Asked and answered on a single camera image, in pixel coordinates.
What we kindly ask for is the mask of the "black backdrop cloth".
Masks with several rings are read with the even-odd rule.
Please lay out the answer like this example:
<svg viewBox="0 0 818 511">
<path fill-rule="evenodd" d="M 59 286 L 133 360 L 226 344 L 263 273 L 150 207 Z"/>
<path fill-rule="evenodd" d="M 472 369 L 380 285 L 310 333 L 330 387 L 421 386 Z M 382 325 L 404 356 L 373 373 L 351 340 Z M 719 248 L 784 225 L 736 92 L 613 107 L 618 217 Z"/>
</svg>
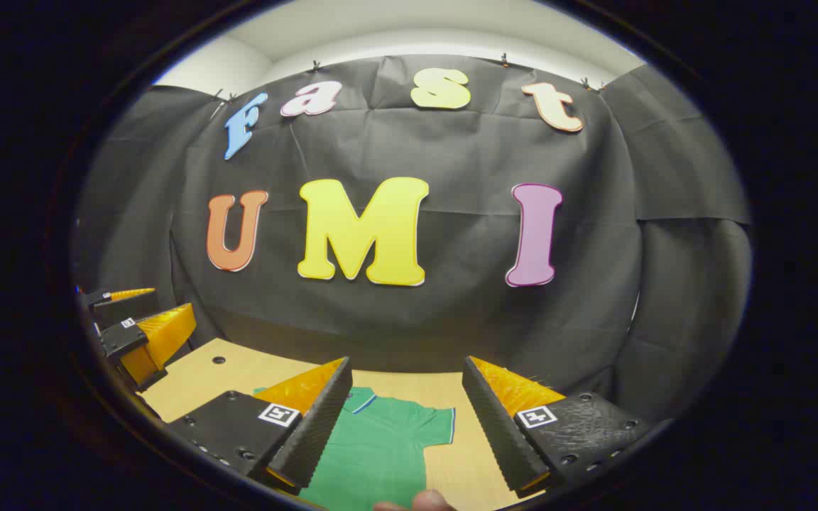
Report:
<svg viewBox="0 0 818 511">
<path fill-rule="evenodd" d="M 356 212 L 428 184 L 419 287 L 298 275 L 304 185 Z M 639 67 L 594 93 L 461 56 L 341 62 L 223 106 L 156 87 L 92 162 L 82 289 L 154 287 L 220 337 L 310 363 L 452 372 L 477 356 L 649 420 L 688 410 L 734 342 L 751 215 L 707 117 Z"/>
</svg>

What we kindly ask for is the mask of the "green T-shirt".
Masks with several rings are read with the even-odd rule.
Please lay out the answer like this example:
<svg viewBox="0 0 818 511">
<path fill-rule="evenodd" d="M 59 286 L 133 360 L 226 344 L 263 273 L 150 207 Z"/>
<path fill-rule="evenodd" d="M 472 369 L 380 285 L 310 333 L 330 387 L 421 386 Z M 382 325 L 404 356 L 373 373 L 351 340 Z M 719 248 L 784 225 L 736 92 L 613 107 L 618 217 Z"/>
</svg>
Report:
<svg viewBox="0 0 818 511">
<path fill-rule="evenodd" d="M 452 444 L 457 434 L 455 408 L 382 397 L 368 386 L 340 388 L 320 405 L 332 430 L 298 497 L 327 511 L 410 507 L 429 486 L 425 450 Z"/>
</svg>

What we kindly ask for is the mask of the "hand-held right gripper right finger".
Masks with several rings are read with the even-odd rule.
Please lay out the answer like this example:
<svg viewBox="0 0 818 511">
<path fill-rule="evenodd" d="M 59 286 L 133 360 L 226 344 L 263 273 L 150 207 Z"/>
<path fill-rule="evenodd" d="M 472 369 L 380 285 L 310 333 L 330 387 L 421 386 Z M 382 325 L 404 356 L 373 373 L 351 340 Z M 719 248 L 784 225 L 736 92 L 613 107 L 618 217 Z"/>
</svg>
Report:
<svg viewBox="0 0 818 511">
<path fill-rule="evenodd" d="M 565 397 L 483 359 L 464 359 L 464 391 L 518 497 L 571 493 L 614 471 L 655 437 L 655 424 L 597 392 Z"/>
</svg>

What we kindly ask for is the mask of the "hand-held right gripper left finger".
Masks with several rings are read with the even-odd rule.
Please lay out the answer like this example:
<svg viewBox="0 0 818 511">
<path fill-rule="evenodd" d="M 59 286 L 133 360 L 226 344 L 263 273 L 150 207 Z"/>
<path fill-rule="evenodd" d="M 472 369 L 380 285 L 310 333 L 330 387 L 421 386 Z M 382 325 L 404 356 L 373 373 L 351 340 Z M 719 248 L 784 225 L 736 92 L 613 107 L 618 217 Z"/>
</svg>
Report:
<svg viewBox="0 0 818 511">
<path fill-rule="evenodd" d="M 310 484 L 352 386 L 351 360 L 341 357 L 260 392 L 221 392 L 168 429 L 220 466 L 298 494 Z"/>
</svg>

